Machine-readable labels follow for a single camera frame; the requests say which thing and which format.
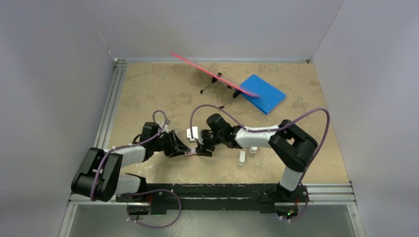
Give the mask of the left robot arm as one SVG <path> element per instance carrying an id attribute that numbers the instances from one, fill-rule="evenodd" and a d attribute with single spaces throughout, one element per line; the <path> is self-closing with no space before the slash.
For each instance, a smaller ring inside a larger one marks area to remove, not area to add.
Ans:
<path id="1" fill-rule="evenodd" d="M 155 153 L 172 158 L 190 149 L 173 130 L 164 124 L 146 122 L 133 142 L 111 149 L 90 148 L 86 152 L 71 183 L 71 191 L 91 201 L 109 201 L 114 195 L 128 194 L 135 202 L 147 197 L 145 179 L 133 174 L 120 174 L 131 164 L 147 161 Z"/>

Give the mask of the small white stapler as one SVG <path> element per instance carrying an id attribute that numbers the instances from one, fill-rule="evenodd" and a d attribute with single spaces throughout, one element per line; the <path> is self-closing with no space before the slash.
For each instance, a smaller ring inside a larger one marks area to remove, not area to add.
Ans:
<path id="1" fill-rule="evenodd" d="M 244 165 L 246 161 L 246 152 L 245 151 L 240 151 L 239 152 L 239 158 L 238 158 L 238 164 L 239 165 Z"/>

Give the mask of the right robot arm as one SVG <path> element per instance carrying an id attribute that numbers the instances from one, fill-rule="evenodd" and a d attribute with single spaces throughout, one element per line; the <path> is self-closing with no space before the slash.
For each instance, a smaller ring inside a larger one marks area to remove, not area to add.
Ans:
<path id="1" fill-rule="evenodd" d="M 280 199 L 289 201 L 296 196 L 297 186 L 318 148 L 317 141 L 288 119 L 279 125 L 262 127 L 261 132 L 250 132 L 252 127 L 231 126 L 220 114 L 206 121 L 209 129 L 200 131 L 196 153 L 212 157 L 217 145 L 231 149 L 250 147 L 271 148 L 285 165 L 277 188 Z"/>

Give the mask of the red white staple box sleeve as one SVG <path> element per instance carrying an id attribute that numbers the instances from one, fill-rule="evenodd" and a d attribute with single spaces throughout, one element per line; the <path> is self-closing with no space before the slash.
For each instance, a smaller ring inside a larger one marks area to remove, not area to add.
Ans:
<path id="1" fill-rule="evenodd" d="M 188 151 L 186 151 L 186 152 L 184 153 L 184 155 L 185 155 L 186 157 L 196 155 L 196 154 L 197 154 L 197 152 L 196 152 L 196 148 L 197 148 L 197 147 L 191 147 Z"/>

